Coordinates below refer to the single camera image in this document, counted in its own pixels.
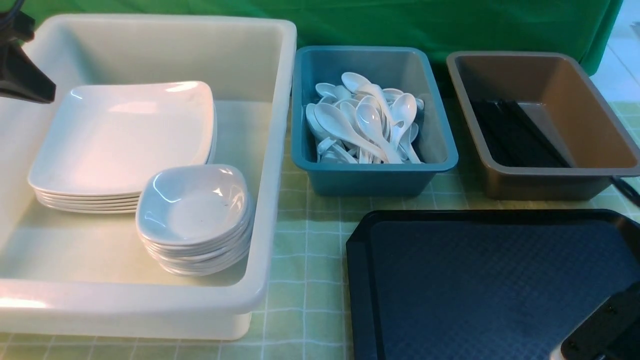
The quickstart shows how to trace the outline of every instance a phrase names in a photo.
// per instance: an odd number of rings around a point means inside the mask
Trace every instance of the black clamp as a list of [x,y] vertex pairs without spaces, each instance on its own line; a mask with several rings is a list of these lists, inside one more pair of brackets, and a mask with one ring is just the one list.
[[20,11],[24,0],[16,0],[0,13],[0,97],[11,97],[41,104],[55,100],[53,83],[27,57],[20,42],[33,40],[35,20]]
[[566,360],[639,360],[640,282],[608,298],[560,350]]

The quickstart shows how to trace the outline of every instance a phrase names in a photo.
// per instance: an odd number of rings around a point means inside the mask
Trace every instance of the black object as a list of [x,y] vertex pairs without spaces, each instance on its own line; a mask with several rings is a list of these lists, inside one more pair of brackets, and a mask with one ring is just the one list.
[[34,37],[35,20],[20,11],[24,0],[0,13],[0,97],[49,104],[56,85],[24,53],[19,42]]
[[640,359],[640,282],[614,294],[563,341],[566,360]]
[[[515,101],[472,101],[489,152],[507,167],[571,167]],[[611,184],[640,208],[640,193],[618,176]]]
[[347,241],[356,360],[548,360],[640,279],[609,210],[375,211]]

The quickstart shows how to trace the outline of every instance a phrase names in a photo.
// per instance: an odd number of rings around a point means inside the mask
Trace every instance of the plastic bin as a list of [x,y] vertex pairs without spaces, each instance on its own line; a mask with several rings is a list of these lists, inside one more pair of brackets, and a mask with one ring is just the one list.
[[[207,340],[246,334],[269,280],[295,25],[60,15],[24,50],[56,82],[58,100],[42,106],[0,99],[0,153],[7,154],[0,160],[0,332]],[[174,276],[147,254],[133,214],[55,211],[34,198],[29,168],[71,89],[196,80],[214,94],[215,162],[238,168],[256,200],[246,259],[207,277]]]
[[[424,100],[413,143],[423,164],[325,164],[304,115],[317,102],[316,83],[341,84],[357,72],[383,88],[398,88]],[[436,173],[456,166],[458,151],[427,56],[408,47],[310,46],[296,53],[292,85],[291,158],[308,173],[311,187],[325,196],[418,195]]]
[[[458,52],[447,66],[494,199],[588,200],[611,176],[640,176],[640,151],[578,63],[562,54]],[[505,167],[491,156],[471,106],[516,101],[572,168]]]

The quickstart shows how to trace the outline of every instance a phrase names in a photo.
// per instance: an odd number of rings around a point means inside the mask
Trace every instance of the tray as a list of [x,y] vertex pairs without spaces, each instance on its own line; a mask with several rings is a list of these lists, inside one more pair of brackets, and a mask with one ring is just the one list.
[[547,360],[640,279],[609,210],[375,211],[347,241],[355,359]]
[[[284,20],[60,15],[25,52],[58,86],[41,106],[0,99],[0,332],[231,340],[266,295],[296,50]],[[203,81],[218,119],[216,163],[238,168],[256,199],[246,259],[176,277],[145,251],[134,215],[47,209],[27,184],[70,89]]]
[[[476,163],[488,197],[589,200],[611,185],[611,176],[640,176],[640,149],[584,70],[570,57],[557,53],[463,51],[449,55],[447,66],[476,147]],[[490,150],[494,141],[485,138],[472,105],[499,99],[517,102],[572,167],[500,164],[501,159],[494,158]],[[526,141],[520,143],[527,148]]]
[[[305,107],[317,102],[316,83],[341,84],[353,71],[383,88],[409,92],[425,104],[415,123],[413,143],[422,164],[327,164],[317,162],[316,139],[308,129]],[[306,171],[322,196],[417,196],[439,172],[456,166],[458,151],[427,56],[410,47],[308,46],[298,50],[293,74],[291,159]]]

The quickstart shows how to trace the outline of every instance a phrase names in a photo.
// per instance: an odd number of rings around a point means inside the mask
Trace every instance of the green backdrop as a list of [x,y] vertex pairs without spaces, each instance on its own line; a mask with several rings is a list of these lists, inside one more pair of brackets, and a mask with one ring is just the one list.
[[[0,0],[8,8],[13,0]],[[457,50],[556,51],[595,73],[622,0],[26,0],[59,13],[169,13],[288,19],[299,46],[397,45],[429,55],[436,76]]]

